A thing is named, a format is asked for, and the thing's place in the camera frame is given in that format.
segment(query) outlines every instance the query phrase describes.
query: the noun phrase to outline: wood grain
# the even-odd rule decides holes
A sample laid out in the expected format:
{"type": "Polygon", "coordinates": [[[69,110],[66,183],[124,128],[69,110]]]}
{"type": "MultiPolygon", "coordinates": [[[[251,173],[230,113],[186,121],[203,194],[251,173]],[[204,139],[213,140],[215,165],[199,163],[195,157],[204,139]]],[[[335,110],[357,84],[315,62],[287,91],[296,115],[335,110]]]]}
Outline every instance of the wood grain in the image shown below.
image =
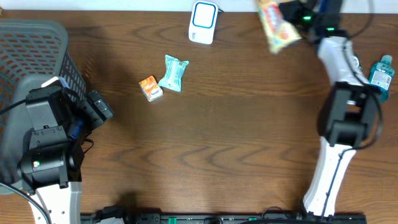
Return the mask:
{"type": "MultiPolygon", "coordinates": [[[[254,13],[220,14],[211,45],[189,41],[187,12],[5,11],[4,17],[64,25],[88,88],[103,93],[115,112],[92,135],[82,212],[115,203],[185,213],[300,205],[318,157],[317,114],[330,91],[305,42],[271,55],[254,13]],[[183,90],[164,90],[149,103],[138,82],[163,77],[165,54],[190,61],[183,90]]],[[[342,27],[355,32],[366,18],[344,15],[342,27]]],[[[384,54],[398,58],[397,18],[377,15],[354,40],[364,68],[384,54]]],[[[337,201],[337,211],[364,212],[369,223],[398,222],[397,82],[382,106],[381,139],[355,155],[337,201]]],[[[33,222],[23,199],[1,197],[0,223],[33,222]]]]}

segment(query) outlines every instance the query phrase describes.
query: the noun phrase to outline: plastic basket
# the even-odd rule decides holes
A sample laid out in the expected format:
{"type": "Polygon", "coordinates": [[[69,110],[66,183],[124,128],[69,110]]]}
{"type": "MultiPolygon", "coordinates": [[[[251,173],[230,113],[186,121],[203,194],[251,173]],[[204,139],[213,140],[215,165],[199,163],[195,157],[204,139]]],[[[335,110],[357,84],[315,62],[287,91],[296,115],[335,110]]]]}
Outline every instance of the plastic basket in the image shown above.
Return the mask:
{"type": "MultiPolygon", "coordinates": [[[[68,34],[54,21],[0,20],[0,110],[23,100],[28,92],[54,76],[66,79],[81,99],[86,84],[69,53],[68,34]]],[[[0,180],[22,188],[17,164],[32,128],[24,105],[0,116],[0,180]]],[[[0,194],[10,192],[0,187],[0,194]]]]}

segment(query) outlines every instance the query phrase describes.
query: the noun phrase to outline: green connector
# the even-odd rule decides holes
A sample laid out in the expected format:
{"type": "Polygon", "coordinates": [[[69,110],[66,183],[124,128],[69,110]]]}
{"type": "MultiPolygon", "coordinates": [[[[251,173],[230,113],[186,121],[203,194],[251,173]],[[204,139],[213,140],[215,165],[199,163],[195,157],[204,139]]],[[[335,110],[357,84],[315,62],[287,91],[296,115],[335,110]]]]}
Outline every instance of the green connector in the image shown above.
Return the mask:
{"type": "Polygon", "coordinates": [[[177,218],[169,218],[169,224],[177,224],[177,218]]]}

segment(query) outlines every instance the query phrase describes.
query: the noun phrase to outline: white wall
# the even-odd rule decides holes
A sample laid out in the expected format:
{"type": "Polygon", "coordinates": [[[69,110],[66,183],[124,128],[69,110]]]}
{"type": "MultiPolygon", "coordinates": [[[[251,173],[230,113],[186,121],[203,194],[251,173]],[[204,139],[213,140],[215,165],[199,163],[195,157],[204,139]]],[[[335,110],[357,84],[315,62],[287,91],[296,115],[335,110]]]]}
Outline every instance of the white wall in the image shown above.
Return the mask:
{"type": "MultiPolygon", "coordinates": [[[[191,11],[196,0],[0,0],[4,9],[191,11]]],[[[227,12],[254,12],[256,0],[208,0],[227,12]]],[[[398,13],[398,0],[372,0],[376,13],[398,13]]],[[[368,0],[345,0],[343,12],[368,13],[368,0]]]]}

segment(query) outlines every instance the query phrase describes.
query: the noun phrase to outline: blue bottle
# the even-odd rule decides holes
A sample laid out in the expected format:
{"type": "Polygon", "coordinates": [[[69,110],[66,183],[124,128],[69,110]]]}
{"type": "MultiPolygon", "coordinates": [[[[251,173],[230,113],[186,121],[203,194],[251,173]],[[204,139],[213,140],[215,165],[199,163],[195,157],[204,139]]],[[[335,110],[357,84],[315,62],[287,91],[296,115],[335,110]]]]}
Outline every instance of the blue bottle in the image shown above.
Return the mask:
{"type": "Polygon", "coordinates": [[[375,63],[372,66],[369,83],[377,86],[381,90],[381,99],[383,103],[387,101],[392,78],[394,77],[395,70],[391,67],[392,57],[385,55],[381,58],[381,62],[375,63]]]}

